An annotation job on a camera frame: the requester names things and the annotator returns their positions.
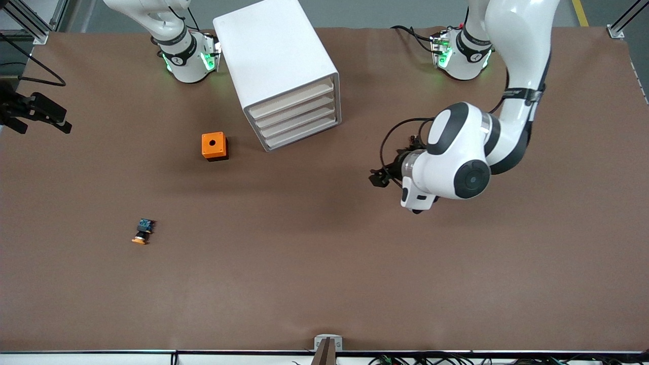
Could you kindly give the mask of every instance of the brown table surface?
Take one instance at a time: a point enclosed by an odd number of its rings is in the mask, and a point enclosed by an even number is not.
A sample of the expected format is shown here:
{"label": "brown table surface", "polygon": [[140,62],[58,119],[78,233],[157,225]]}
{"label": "brown table surface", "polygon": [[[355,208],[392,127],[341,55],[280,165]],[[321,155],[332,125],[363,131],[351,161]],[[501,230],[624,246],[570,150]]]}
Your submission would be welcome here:
{"label": "brown table surface", "polygon": [[[318,34],[343,124],[272,153],[226,67],[182,84],[144,33],[35,47],[68,86],[19,90],[73,130],[1,133],[1,349],[301,349],[319,333],[347,349],[648,347],[649,109],[624,42],[554,29],[524,160],[417,216],[367,180],[381,139],[457,101],[491,109],[502,60],[459,82],[403,32]],[[212,131],[229,161],[202,158]],[[130,242],[142,217],[158,221],[147,246]]]}

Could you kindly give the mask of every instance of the black robot end effector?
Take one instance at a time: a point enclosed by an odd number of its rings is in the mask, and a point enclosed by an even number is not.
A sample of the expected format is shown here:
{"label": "black robot end effector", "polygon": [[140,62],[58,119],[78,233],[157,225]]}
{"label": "black robot end effector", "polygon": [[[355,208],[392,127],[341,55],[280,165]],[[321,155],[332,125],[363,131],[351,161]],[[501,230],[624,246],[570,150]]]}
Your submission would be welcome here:
{"label": "black robot end effector", "polygon": [[387,164],[385,168],[378,170],[369,170],[372,175],[368,177],[372,185],[377,188],[385,188],[390,183],[390,179],[401,180],[401,165],[412,151],[425,149],[426,146],[421,143],[417,136],[410,136],[410,145],[404,149],[397,149],[395,160]]}
{"label": "black robot end effector", "polygon": [[54,126],[63,133],[70,133],[72,124],[66,121],[67,110],[40,92],[25,97],[11,87],[8,82],[0,82],[0,125],[25,134],[27,124],[17,118],[42,121]]}

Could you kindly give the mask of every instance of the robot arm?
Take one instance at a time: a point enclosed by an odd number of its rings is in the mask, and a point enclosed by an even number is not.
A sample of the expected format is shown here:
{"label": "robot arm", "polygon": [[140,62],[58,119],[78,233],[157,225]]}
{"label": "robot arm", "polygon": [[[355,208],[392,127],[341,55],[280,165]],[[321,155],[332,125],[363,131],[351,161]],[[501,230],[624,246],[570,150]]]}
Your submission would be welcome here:
{"label": "robot arm", "polygon": [[210,34],[189,31],[174,12],[187,9],[190,0],[104,0],[144,27],[162,50],[167,69],[182,82],[201,81],[217,69],[220,44]]}
{"label": "robot arm", "polygon": [[[475,77],[485,62],[471,62],[471,55],[484,57],[484,43],[493,43],[509,71],[502,112],[496,117],[468,103],[456,103],[440,112],[432,123],[426,148],[409,149],[395,160],[400,166],[393,166],[392,171],[400,169],[391,175],[402,179],[403,207],[418,213],[430,209],[437,197],[470,199],[484,191],[492,174],[503,173],[520,162],[545,89],[550,33],[558,3],[469,1],[467,23],[450,35],[447,51],[453,59],[446,59],[444,66],[447,72]],[[458,44],[463,50],[454,49]]]}

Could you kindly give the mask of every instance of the cable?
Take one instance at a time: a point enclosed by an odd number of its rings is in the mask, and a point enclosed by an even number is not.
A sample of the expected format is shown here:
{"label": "cable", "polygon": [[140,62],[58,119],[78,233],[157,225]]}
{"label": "cable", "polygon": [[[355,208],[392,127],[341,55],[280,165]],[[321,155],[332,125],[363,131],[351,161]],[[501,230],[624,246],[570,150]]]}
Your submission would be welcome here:
{"label": "cable", "polygon": [[194,14],[191,13],[191,9],[187,7],[187,11],[190,13],[191,20],[194,21],[194,26],[196,26],[196,30],[199,31],[199,24],[196,23],[196,18],[194,18]]}
{"label": "cable", "polygon": [[[505,70],[505,72],[507,73],[507,78],[505,79],[505,89],[507,89],[509,87],[509,71]],[[505,101],[505,98],[501,97],[498,104],[496,104],[496,106],[489,111],[489,114],[493,114],[496,110],[498,110],[498,108],[500,108],[500,106],[502,105],[503,101]]]}
{"label": "cable", "polygon": [[178,351],[174,351],[171,353],[170,365],[178,365]]}
{"label": "cable", "polygon": [[473,363],[473,361],[471,361],[468,357],[464,357],[464,356],[461,356],[461,355],[454,355],[454,354],[451,354],[451,356],[453,356],[454,358],[456,358],[458,361],[460,361],[462,363],[464,363],[464,361],[466,361],[471,365],[475,365]]}
{"label": "cable", "polygon": [[428,123],[429,121],[434,121],[434,120],[435,120],[435,117],[432,117],[430,119],[427,119],[427,120],[424,120],[423,122],[421,122],[421,125],[419,126],[419,130],[417,131],[417,138],[419,139],[420,144],[426,145],[424,143],[424,140],[421,138],[421,131],[424,129],[424,125],[426,125],[426,123]]}
{"label": "cable", "polygon": [[640,1],[641,1],[641,0],[636,0],[636,2],[635,2],[635,3],[634,3],[634,4],[633,4],[629,9],[627,9],[627,10],[625,11],[624,14],[622,14],[622,16],[619,17],[619,19],[616,20],[615,23],[613,23],[613,25],[611,26],[611,28],[615,28],[615,26],[617,25],[617,23],[619,23],[620,20],[622,20],[622,18],[624,18],[624,17],[626,16],[626,14],[629,14],[629,12],[630,12],[631,10],[633,10],[633,8],[635,8],[635,5],[638,5],[638,4],[640,3]]}
{"label": "cable", "polygon": [[429,119],[429,118],[412,118],[412,119],[406,119],[406,120],[404,120],[404,121],[400,121],[400,122],[398,122],[397,124],[395,124],[392,128],[390,128],[390,130],[389,130],[389,131],[387,132],[387,134],[386,134],[386,137],[383,138],[383,142],[381,142],[381,148],[380,148],[379,151],[378,151],[378,157],[379,157],[380,160],[381,160],[381,168],[383,168],[383,171],[386,172],[386,175],[387,175],[387,176],[388,176],[388,177],[389,177],[389,178],[390,178],[390,179],[391,179],[391,180],[392,180],[392,181],[393,181],[393,182],[394,182],[394,183],[395,183],[399,188],[403,188],[403,186],[402,186],[402,185],[401,185],[401,184],[400,184],[400,183],[399,183],[399,182],[398,182],[398,181],[397,181],[397,180],[396,180],[392,175],[390,175],[390,172],[387,171],[386,162],[385,162],[385,160],[383,159],[383,149],[384,149],[384,147],[385,147],[385,145],[386,145],[387,139],[390,137],[390,134],[392,134],[392,132],[395,131],[395,129],[401,127],[403,124],[410,123],[411,121],[425,121],[425,120],[428,120],[428,119]]}
{"label": "cable", "polygon": [[24,62],[5,62],[3,64],[0,64],[0,66],[7,66],[7,65],[27,65]]}
{"label": "cable", "polygon": [[649,5],[649,3],[645,3],[645,4],[643,5],[643,7],[640,8],[640,10],[636,11],[635,14],[632,15],[632,16],[629,18],[629,20],[626,21],[626,23],[622,24],[622,26],[620,27],[620,29],[623,29],[624,27],[626,27],[626,25],[627,25],[631,20],[633,20],[633,19],[635,18],[636,15],[640,14],[640,12],[643,11],[644,8],[647,7],[647,5]]}
{"label": "cable", "polygon": [[[171,6],[167,6],[167,8],[169,8],[169,10],[171,10],[171,12],[173,13],[173,15],[176,16],[176,18],[178,18],[178,19],[182,20],[183,22],[185,22],[185,17],[184,17],[184,16],[179,16],[178,14],[176,14],[176,12],[171,8]],[[190,27],[190,26],[187,25],[186,23],[185,23],[185,26],[186,26],[187,28],[189,28],[189,29],[193,29],[193,30],[195,30],[195,31],[200,31],[200,30],[198,29],[198,27],[196,27],[196,28],[194,28],[194,27]]]}
{"label": "cable", "polygon": [[6,37],[4,34],[2,34],[1,32],[0,32],[0,37],[2,37],[2,39],[4,39],[7,43],[9,43],[13,48],[17,49],[20,53],[22,53],[23,55],[27,56],[27,58],[29,58],[30,60],[34,61],[37,65],[39,65],[39,66],[41,66],[43,69],[45,69],[45,71],[49,72],[52,76],[56,77],[56,78],[58,79],[59,82],[47,81],[47,80],[41,80],[41,79],[34,79],[34,78],[32,78],[32,77],[23,77],[22,75],[21,75],[21,76],[18,76],[18,80],[38,82],[38,83],[40,83],[40,84],[53,85],[53,86],[65,86],[65,85],[66,85],[66,82],[65,82],[63,79],[61,79],[61,76],[57,75],[54,71],[52,71],[52,70],[49,69],[47,66],[45,66],[44,64],[42,64],[39,60],[35,59],[34,57],[32,57],[32,55],[30,55],[29,53],[25,52],[24,49],[18,47],[17,44],[15,44],[14,42],[12,42],[12,40],[10,40],[9,38],[7,38],[7,37]]}
{"label": "cable", "polygon": [[452,362],[448,357],[445,357],[445,358],[443,358],[443,359],[437,360],[437,361],[435,361],[435,362],[429,361],[428,359],[426,359],[426,361],[427,361],[427,363],[429,363],[429,365],[440,365],[440,364],[441,364],[442,362],[444,362],[444,361],[448,361],[448,362],[450,362],[452,365],[456,365],[455,362]]}
{"label": "cable", "polygon": [[420,35],[420,34],[415,33],[415,29],[414,29],[413,27],[406,28],[406,27],[404,27],[403,25],[395,25],[394,27],[390,27],[390,29],[403,29],[404,31],[408,32],[408,34],[410,34],[411,36],[415,37],[417,43],[419,43],[419,45],[420,45],[423,49],[427,50],[428,52],[434,53],[434,54],[436,54],[436,55],[441,55],[441,54],[442,54],[442,52],[440,52],[440,51],[434,51],[433,49],[430,49],[430,48],[426,47],[423,43],[421,43],[422,40],[425,40],[425,41],[427,41],[427,42],[430,42],[430,38],[426,38],[426,37],[424,37],[424,36],[422,36],[422,35]]}
{"label": "cable", "polygon": [[597,355],[597,354],[583,354],[583,353],[574,355],[573,357],[569,358],[568,360],[563,361],[563,363],[568,364],[570,361],[573,361],[573,360],[576,360],[576,359],[597,360],[597,361],[600,361],[604,365],[620,364],[619,360],[611,359],[609,357],[604,357],[604,356]]}

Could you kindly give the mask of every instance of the orange block with hole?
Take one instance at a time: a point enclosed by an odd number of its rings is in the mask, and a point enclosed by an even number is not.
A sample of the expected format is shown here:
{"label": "orange block with hole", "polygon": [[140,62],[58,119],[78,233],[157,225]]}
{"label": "orange block with hole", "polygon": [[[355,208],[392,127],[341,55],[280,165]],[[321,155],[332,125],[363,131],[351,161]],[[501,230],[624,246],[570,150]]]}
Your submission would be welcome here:
{"label": "orange block with hole", "polygon": [[201,136],[202,155],[207,161],[222,161],[229,158],[228,139],[223,132],[205,133]]}

